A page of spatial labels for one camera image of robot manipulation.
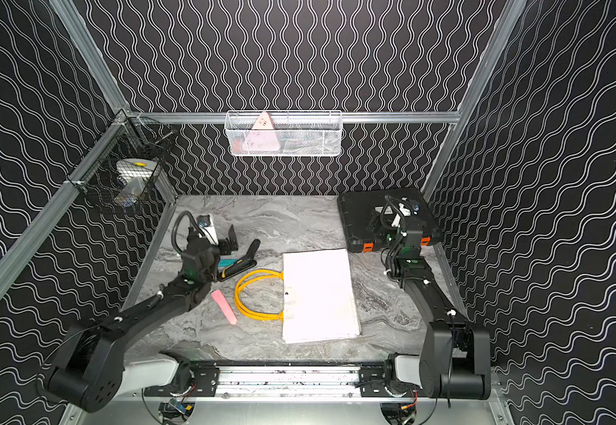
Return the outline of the teal utility knife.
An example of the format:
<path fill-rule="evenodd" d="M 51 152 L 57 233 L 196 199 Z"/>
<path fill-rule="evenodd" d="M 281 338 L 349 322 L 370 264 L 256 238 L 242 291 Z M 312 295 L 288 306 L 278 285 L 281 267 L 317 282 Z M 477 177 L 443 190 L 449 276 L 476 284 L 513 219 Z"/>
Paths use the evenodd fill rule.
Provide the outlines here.
<path fill-rule="evenodd" d="M 235 262 L 237 262 L 237 259 L 221 259 L 219 261 L 219 265 L 218 268 L 226 268 L 226 267 L 230 267 L 233 264 L 235 264 Z"/>

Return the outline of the pink art knife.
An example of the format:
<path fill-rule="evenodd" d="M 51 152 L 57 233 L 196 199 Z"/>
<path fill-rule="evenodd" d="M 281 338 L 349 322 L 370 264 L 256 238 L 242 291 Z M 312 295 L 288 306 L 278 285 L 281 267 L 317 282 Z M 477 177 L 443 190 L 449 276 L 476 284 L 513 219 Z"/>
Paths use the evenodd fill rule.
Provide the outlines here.
<path fill-rule="evenodd" d="M 223 292 L 221 290 L 215 290 L 212 293 L 212 299 L 219 306 L 219 309 L 226 317 L 228 323 L 232 326 L 237 325 L 238 319 Z"/>

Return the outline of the white canvas pouch yellow handles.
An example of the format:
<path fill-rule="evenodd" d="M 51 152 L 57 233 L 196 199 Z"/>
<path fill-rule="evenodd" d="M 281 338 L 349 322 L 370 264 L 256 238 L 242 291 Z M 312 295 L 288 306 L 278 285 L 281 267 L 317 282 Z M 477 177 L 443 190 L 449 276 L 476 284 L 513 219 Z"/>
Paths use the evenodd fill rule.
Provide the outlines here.
<path fill-rule="evenodd" d="M 253 311 L 242 302 L 243 291 L 265 279 L 283 281 L 281 313 Z M 350 339 L 361 333 L 345 249 L 285 253 L 281 272 L 258 269 L 245 274 L 235 285 L 234 302 L 249 319 L 281 321 L 287 345 Z"/>

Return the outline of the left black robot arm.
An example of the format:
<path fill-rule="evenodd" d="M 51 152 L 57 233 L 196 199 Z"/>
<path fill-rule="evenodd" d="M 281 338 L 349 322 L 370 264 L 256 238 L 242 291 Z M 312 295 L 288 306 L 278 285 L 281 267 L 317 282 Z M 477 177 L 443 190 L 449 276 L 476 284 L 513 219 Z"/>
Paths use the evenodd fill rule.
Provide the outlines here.
<path fill-rule="evenodd" d="M 221 253 L 239 249 L 235 228 L 225 248 L 212 245 L 201 230 L 189 228 L 181 253 L 182 269 L 170 283 L 144 301 L 104 320 L 82 321 L 52 358 L 42 387 L 88 413 L 105 407 L 119 393 L 125 354 L 137 341 L 169 320 L 200 305 L 218 280 Z"/>

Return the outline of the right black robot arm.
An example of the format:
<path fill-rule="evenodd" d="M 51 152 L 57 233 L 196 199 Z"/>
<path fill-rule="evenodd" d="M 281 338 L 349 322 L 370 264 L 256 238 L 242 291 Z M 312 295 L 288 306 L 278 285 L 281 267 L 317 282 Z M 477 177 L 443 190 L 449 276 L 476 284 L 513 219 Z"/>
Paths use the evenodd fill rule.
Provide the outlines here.
<path fill-rule="evenodd" d="M 421 389 L 428 398 L 486 400 L 490 396 L 490 334 L 458 311 L 421 254 L 426 222 L 396 205 L 380 212 L 388 248 L 387 278 L 412 299 L 426 323 L 420 354 Z"/>

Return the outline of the black marker pen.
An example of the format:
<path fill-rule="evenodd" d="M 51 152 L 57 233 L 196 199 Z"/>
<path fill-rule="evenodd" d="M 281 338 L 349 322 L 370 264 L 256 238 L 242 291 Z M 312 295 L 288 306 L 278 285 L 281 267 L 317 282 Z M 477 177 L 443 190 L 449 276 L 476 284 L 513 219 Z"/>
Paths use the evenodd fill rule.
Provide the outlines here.
<path fill-rule="evenodd" d="M 258 248 L 260 247 L 260 244 L 261 244 L 261 241 L 259 239 L 254 239 L 251 242 L 248 250 L 246 251 L 246 255 L 245 255 L 245 258 L 247 260 L 254 260 L 255 259 L 255 256 L 256 256 L 256 253 L 258 251 Z"/>

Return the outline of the black tool case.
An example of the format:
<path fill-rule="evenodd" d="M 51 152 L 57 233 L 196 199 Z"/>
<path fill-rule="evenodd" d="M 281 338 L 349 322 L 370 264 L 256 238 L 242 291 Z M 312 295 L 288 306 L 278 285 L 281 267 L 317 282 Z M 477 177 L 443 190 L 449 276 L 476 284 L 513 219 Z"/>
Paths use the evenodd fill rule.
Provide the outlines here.
<path fill-rule="evenodd" d="M 422 246 L 441 241 L 443 236 L 421 192 L 415 188 L 385 189 L 384 191 L 348 192 L 338 196 L 337 207 L 347 251 L 372 253 L 387 248 L 378 233 L 379 214 L 382 209 L 394 209 L 392 198 L 414 199 L 421 207 L 425 220 L 425 240 Z"/>

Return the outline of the pink triangular card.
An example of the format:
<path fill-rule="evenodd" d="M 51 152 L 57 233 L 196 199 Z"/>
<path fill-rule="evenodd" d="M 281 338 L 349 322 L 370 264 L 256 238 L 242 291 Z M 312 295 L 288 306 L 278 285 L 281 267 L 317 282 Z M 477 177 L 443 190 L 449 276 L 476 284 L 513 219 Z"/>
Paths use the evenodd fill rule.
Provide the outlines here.
<path fill-rule="evenodd" d="M 269 112 L 262 112 L 242 143 L 244 152 L 279 152 L 276 128 Z"/>

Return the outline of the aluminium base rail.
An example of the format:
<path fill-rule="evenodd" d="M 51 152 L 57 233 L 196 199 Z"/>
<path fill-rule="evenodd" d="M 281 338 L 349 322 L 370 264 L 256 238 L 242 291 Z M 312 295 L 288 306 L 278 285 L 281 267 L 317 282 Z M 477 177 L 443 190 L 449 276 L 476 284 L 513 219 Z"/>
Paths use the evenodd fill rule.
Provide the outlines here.
<path fill-rule="evenodd" d="M 346 363 L 196 362 L 190 367 L 185 391 L 165 386 L 146 390 L 149 398 L 180 401 L 327 401 L 403 402 L 423 396 L 414 374 L 419 361 L 405 359 L 401 370 L 391 361 Z"/>

